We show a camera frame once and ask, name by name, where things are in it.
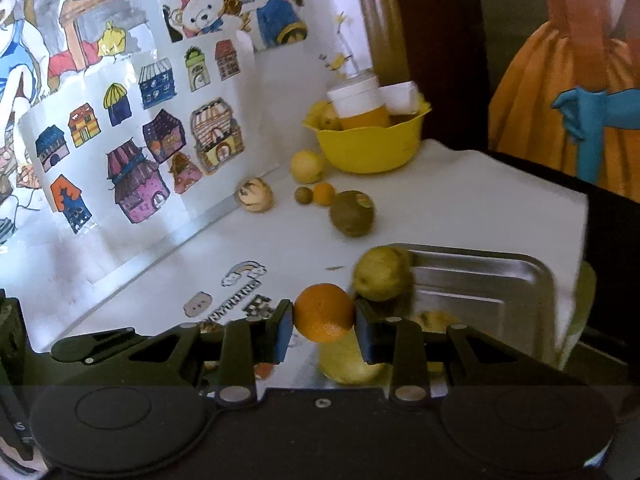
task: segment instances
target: cartoon boy drawing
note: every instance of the cartoon boy drawing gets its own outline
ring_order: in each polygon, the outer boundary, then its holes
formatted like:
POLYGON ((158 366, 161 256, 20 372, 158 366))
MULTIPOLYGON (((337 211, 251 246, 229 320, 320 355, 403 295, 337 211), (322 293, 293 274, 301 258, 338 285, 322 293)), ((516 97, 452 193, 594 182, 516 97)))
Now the cartoon boy drawing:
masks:
POLYGON ((37 98, 48 96, 50 89, 49 52, 37 28, 26 20, 14 20, 18 1, 0 0, 0 139, 13 125, 14 153, 21 169, 27 161, 18 121, 37 98))

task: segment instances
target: orange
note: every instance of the orange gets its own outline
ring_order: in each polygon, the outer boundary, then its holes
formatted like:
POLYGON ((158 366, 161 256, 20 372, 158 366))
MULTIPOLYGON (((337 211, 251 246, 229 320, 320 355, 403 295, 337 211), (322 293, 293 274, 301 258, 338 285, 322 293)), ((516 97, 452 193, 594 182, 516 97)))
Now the orange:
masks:
POLYGON ((329 207, 335 198, 335 187, 328 182, 314 186, 314 204, 329 207))
POLYGON ((331 343, 349 333, 355 314, 355 304, 346 292, 337 285, 320 283, 298 296, 293 324, 309 341, 331 343))

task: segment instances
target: house drawing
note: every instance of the house drawing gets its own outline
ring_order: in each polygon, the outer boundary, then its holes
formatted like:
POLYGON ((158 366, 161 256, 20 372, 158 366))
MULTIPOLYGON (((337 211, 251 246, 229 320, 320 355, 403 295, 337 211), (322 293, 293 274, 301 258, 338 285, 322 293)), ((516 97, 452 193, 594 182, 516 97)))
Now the house drawing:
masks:
POLYGON ((216 63, 222 81, 240 73, 238 52, 231 40, 222 40, 216 45, 216 63))
POLYGON ((185 193, 202 178, 200 169, 181 152, 176 153, 172 158, 169 173, 174 176, 174 191, 178 195, 185 193))
POLYGON ((51 193, 56 209, 64 214, 66 221, 78 234, 80 228, 91 218, 91 212, 82 200, 82 190, 74 186, 64 175, 58 176, 51 184, 51 193))
POLYGON ((196 153, 207 174, 214 174, 222 164, 244 152, 242 131, 233 110, 218 98, 191 114, 191 134, 196 139, 196 153))
POLYGON ((158 164, 185 147, 184 126, 164 108, 149 124, 142 126, 146 146, 158 164))
POLYGON ((192 46, 187 50, 187 53, 184 55, 184 65, 187 67, 189 86, 192 92, 211 83, 204 54, 199 48, 192 46))
POLYGON ((145 110, 175 97, 174 70, 169 58, 144 66, 138 84, 145 110))
POLYGON ((100 133, 100 125, 89 103, 84 103, 69 114, 68 126, 76 148, 100 133))
POLYGON ((36 139, 36 155, 45 173, 69 154, 65 134, 57 126, 49 126, 36 139))
POLYGON ((104 95, 102 106, 109 112, 111 126, 118 126, 125 119, 131 117, 131 106, 127 98, 127 90, 120 83, 114 83, 104 95))
POLYGON ((145 221, 169 198, 158 164, 147 160, 133 139, 108 153, 107 164, 115 203, 132 224, 145 221))

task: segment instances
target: sticker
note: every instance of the sticker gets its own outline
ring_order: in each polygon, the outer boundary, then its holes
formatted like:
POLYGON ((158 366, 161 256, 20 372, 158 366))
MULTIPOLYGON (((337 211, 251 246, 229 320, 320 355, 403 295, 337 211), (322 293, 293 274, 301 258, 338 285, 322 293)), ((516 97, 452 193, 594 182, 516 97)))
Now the sticker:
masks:
POLYGON ((225 317, 228 312, 233 310, 236 306, 238 306, 246 298, 248 298, 254 292, 254 290, 259 288, 260 286, 262 286, 262 283, 258 280, 251 280, 244 287, 238 290, 234 295, 232 295, 228 300, 217 307, 209 316, 209 319, 216 322, 219 321, 221 318, 225 317))
POLYGON ((356 195, 356 202, 359 206, 365 207, 366 209, 371 209, 373 207, 373 202, 371 202, 371 199, 364 193, 358 193, 356 195))
POLYGON ((209 175, 244 152, 240 125, 231 106, 221 98, 191 113, 191 134, 196 139, 198 160, 209 175))
POLYGON ((242 309, 242 311, 247 317, 261 317, 262 319, 269 319, 275 309, 271 307, 271 298, 258 294, 251 300, 251 303, 242 309))
POLYGON ((98 119, 95 118, 94 109, 89 103, 84 103, 69 114, 68 126, 76 148, 100 133, 98 119))
POLYGON ((260 276, 264 276, 267 273, 267 269, 258 262, 242 262, 233 267, 233 269, 222 278, 222 286, 235 285, 245 273, 248 278, 256 280, 260 278, 260 276))
POLYGON ((147 110, 175 97, 174 70, 168 57, 151 63, 140 71, 142 107, 147 110))
POLYGON ((61 174, 51 184, 51 193, 57 210, 64 214, 74 233, 78 234, 80 228, 91 218, 91 212, 82 200, 82 190, 61 174))
POLYGON ((33 164, 27 164, 17 175, 16 187, 26 187, 27 189, 40 189, 40 182, 33 171, 33 164))
POLYGON ((158 164, 183 149, 187 141, 182 123, 164 108, 149 124, 142 126, 146 146, 158 164))
POLYGON ((240 73, 238 52, 231 40, 219 41, 216 45, 216 63, 220 71, 220 80, 224 81, 240 73))
POLYGON ((108 153, 107 164, 115 203, 132 224, 145 221, 169 198, 158 164, 148 160, 133 140, 108 153))
POLYGON ((192 46, 187 50, 187 53, 184 55, 184 65, 187 68, 189 86, 192 92, 211 83, 204 54, 196 46, 192 46))
POLYGON ((65 134, 57 126, 49 126, 36 139, 36 155, 45 173, 69 154, 65 134))
POLYGON ((198 317, 213 304, 213 298, 206 292, 199 292, 184 304, 184 313, 187 317, 198 317))
POLYGON ((178 152, 171 160, 169 173, 174 176, 174 191, 178 195, 185 193, 193 184, 202 178, 202 172, 189 157, 178 152))
POLYGON ((118 126, 125 119, 131 117, 131 106, 127 97, 127 89, 120 83, 114 83, 107 88, 102 106, 109 112, 111 126, 118 126))

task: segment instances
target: person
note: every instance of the person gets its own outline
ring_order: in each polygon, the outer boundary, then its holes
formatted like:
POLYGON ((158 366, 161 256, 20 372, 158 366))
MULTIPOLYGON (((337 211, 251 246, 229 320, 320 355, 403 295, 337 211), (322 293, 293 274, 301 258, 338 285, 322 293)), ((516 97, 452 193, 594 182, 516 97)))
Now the person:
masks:
POLYGON ((491 101, 490 147, 640 202, 640 0, 547 7, 491 101))
POLYGON ((20 172, 27 160, 18 121, 36 99, 48 96, 50 89, 49 52, 37 28, 26 20, 14 20, 18 1, 0 0, 0 141, 13 127, 14 155, 20 172))

